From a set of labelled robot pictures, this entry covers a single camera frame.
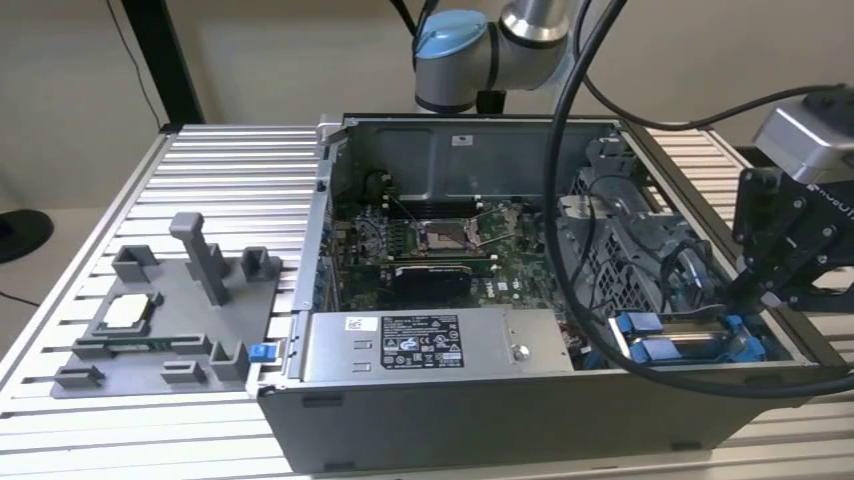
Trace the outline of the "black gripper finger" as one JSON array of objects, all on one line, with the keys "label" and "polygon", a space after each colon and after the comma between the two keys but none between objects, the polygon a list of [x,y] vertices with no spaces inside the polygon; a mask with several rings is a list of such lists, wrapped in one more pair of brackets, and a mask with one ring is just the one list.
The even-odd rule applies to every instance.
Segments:
[{"label": "black gripper finger", "polygon": [[755,313],[783,304],[832,312],[835,291],[815,285],[835,268],[835,221],[807,199],[751,200],[736,205],[732,229],[742,247],[728,306]]},{"label": "black gripper finger", "polygon": [[776,267],[766,288],[800,312],[852,311],[852,266],[811,260],[798,267]]}]

